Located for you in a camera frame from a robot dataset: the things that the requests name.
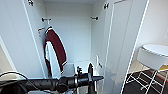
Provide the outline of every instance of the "white chair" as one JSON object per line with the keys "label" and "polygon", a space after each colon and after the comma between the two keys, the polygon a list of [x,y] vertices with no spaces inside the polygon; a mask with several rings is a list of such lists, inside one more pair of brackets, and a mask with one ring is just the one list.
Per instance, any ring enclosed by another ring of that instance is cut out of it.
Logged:
{"label": "white chair", "polygon": [[[166,71],[168,70],[168,66],[164,65],[166,63],[168,59],[168,47],[167,46],[162,46],[162,45],[144,45],[142,48],[139,49],[138,52],[138,57],[137,60],[144,66],[153,69],[154,73],[152,75],[152,77],[148,76],[147,74],[145,74],[142,70],[143,67],[141,69],[141,72],[139,73],[138,77],[135,78],[133,76],[133,73],[130,74],[130,76],[128,77],[128,79],[126,80],[126,83],[130,83],[132,81],[136,81],[138,82],[142,87],[142,89],[146,89],[146,93],[148,93],[150,87],[153,87],[152,84],[158,84],[162,87],[161,91],[158,91],[156,88],[154,88],[158,93],[162,94],[163,93],[163,89],[167,80],[167,75],[168,72],[166,74],[166,78],[164,80],[164,83],[161,84],[158,81],[156,81],[154,78],[156,76],[156,74],[160,71]],[[140,78],[140,75],[143,74],[144,76],[148,77],[151,81],[150,83],[148,83],[147,81],[145,81],[144,79]],[[147,85],[143,85],[138,79],[142,80],[143,82],[147,83]]]}

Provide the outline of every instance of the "hinge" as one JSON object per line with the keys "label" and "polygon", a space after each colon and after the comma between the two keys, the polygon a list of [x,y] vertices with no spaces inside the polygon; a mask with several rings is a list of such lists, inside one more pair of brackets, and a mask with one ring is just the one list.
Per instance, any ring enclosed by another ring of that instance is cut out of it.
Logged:
{"label": "hinge", "polygon": [[104,9],[108,9],[108,7],[109,7],[109,3],[104,5]]}
{"label": "hinge", "polygon": [[31,6],[33,6],[33,1],[32,0],[28,0],[28,3],[29,3],[29,5],[31,5]]}

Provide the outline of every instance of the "coat hook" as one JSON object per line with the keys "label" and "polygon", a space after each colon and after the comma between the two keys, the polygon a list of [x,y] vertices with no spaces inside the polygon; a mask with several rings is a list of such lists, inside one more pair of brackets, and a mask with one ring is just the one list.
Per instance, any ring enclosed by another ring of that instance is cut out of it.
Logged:
{"label": "coat hook", "polygon": [[32,0],[28,0],[28,3],[29,3],[29,5],[31,5],[31,6],[33,6],[33,1]]}
{"label": "coat hook", "polygon": [[95,20],[98,20],[98,18],[99,18],[99,17],[95,17],[95,18],[91,17],[91,19],[95,19]]}
{"label": "coat hook", "polygon": [[51,20],[51,19],[44,19],[44,18],[42,18],[41,20],[44,22],[44,20]]}

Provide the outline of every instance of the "wardrobe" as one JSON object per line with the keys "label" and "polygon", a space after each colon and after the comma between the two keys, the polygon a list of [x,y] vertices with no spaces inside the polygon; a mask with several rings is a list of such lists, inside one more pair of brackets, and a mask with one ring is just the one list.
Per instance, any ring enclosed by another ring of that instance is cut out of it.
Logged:
{"label": "wardrobe", "polygon": [[98,94],[120,94],[148,2],[1,0],[1,45],[13,70],[29,78],[47,78],[44,40],[52,26],[64,45],[67,64],[85,71],[92,63],[96,75],[104,76],[97,83]]}

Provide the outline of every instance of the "floor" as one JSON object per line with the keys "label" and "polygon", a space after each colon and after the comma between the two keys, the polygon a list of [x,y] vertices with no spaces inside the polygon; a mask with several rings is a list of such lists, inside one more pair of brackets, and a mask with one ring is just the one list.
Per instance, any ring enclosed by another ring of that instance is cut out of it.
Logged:
{"label": "floor", "polygon": [[[152,73],[149,70],[144,71],[144,72],[146,74],[150,75],[150,76],[152,75]],[[144,75],[141,75],[141,78],[145,79],[148,82],[150,81]],[[159,78],[157,76],[155,77],[155,80],[159,81],[160,83],[163,83],[163,79],[161,79],[161,78]],[[161,87],[159,85],[153,85],[153,86],[155,88],[157,88],[158,90],[161,90]],[[125,84],[122,94],[145,94],[146,89],[140,90],[140,88],[141,88],[141,85],[139,83],[137,83],[136,81],[128,83],[128,84]],[[150,88],[148,94],[158,94],[158,93],[153,88]],[[163,94],[168,94],[168,82],[165,85]]]}

